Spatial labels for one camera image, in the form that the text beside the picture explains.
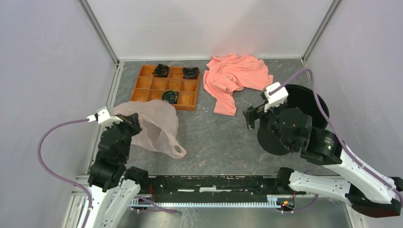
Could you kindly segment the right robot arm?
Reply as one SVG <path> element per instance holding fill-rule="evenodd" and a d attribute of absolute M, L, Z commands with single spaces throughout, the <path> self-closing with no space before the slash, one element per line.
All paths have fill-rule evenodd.
<path fill-rule="evenodd" d="M 339 179 L 323 178 L 296 171 L 279 169 L 274 186 L 277 192 L 290 190 L 325 195 L 346 202 L 368 217 L 399 216 L 402 210 L 403 180 L 379 174 L 354 154 L 348 154 L 336 135 L 315 127 L 312 117 L 298 107 L 282 104 L 265 111 L 264 106 L 243 111 L 249 128 L 259 120 L 258 142 L 273 155 L 298 152 L 309 163 L 337 173 Z"/>

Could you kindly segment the black trash bin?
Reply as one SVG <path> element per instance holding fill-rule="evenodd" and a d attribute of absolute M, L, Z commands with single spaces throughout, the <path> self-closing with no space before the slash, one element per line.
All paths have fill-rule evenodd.
<path fill-rule="evenodd" d="M 285 86 L 288 97 L 285 103 L 293 106 L 280 113 L 284 125 L 280 127 L 283 139 L 291 139 L 291 148 L 263 148 L 273 155 L 285 155 L 291 152 L 300 152 L 307 149 L 313 133 L 317 129 L 325 129 L 327 121 L 322 116 L 313 91 L 301 85 L 289 84 Z"/>

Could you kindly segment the black rolled belt right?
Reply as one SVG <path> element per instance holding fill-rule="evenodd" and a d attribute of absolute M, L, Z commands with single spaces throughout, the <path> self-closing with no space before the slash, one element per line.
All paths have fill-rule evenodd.
<path fill-rule="evenodd" d="M 183 79 L 197 79 L 200 74 L 198 67 L 183 67 L 182 68 Z"/>

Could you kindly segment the pink plastic trash bag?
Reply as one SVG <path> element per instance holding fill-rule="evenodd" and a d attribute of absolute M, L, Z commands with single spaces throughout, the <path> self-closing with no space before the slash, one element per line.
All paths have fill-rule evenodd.
<path fill-rule="evenodd" d="M 114 107 L 114 114 L 138 114 L 142 131 L 132 137 L 131 144 L 152 152 L 162 152 L 180 159 L 187 151 L 177 140 L 178 116 L 173 105 L 162 100 L 130 101 Z"/>

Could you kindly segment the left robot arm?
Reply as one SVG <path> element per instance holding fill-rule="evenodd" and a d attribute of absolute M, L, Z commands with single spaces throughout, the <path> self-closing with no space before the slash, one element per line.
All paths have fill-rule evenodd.
<path fill-rule="evenodd" d="M 138 193 L 149 189 L 148 172 L 126 168 L 132 137 L 142 130 L 138 114 L 109 118 L 102 132 L 88 178 L 89 209 L 80 223 L 84 228 L 115 228 Z"/>

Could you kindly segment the black rolled belt left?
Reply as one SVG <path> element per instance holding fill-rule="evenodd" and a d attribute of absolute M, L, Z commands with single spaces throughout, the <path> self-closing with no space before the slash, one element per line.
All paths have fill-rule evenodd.
<path fill-rule="evenodd" d="M 164 64 L 158 64 L 153 70 L 153 77 L 167 78 L 169 75 L 170 67 Z"/>

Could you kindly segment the aluminium frame rail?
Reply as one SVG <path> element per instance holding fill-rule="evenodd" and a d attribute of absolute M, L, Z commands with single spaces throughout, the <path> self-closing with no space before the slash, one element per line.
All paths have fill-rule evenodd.
<path fill-rule="evenodd" d="M 274 208 L 292 211 L 297 197 L 319 195 L 349 202 L 357 189 L 343 179 L 324 178 L 330 182 L 319 192 L 319 184 L 303 175 L 307 187 L 293 190 L 271 176 L 165 176 L 143 178 L 140 191 L 128 205 L 139 212 L 168 208 Z"/>

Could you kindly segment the salmon pink cloth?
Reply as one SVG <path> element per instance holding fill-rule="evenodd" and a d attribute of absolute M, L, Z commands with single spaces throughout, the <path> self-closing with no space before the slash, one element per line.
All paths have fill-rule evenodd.
<path fill-rule="evenodd" d="M 237 111 L 234 92 L 244 88 L 262 91 L 274 81 L 264 61 L 248 54 L 212 57 L 206 67 L 203 88 L 216 99 L 216 114 L 234 116 Z"/>

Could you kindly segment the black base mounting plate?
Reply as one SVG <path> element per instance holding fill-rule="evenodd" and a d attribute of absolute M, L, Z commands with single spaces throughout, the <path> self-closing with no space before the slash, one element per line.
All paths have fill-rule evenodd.
<path fill-rule="evenodd" d="M 158 203 L 264 202 L 267 196 L 294 196 L 275 176 L 164 176 L 148 177 L 140 195 Z"/>

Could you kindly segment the orange compartment tray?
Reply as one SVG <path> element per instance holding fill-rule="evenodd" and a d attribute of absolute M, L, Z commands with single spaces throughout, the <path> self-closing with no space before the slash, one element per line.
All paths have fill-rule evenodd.
<path fill-rule="evenodd" d="M 176 110 L 195 111 L 200 78 L 198 67 L 142 65 L 130 100 L 163 100 Z"/>

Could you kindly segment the black rolled belt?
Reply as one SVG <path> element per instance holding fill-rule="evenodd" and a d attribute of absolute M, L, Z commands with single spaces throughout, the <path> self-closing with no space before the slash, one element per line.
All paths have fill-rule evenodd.
<path fill-rule="evenodd" d="M 197 79 L 200 74 L 198 67 L 183 67 L 182 68 L 183 79 Z"/>
<path fill-rule="evenodd" d="M 153 77 L 167 78 L 169 75 L 170 67 L 164 64 L 158 64 L 153 70 Z"/>

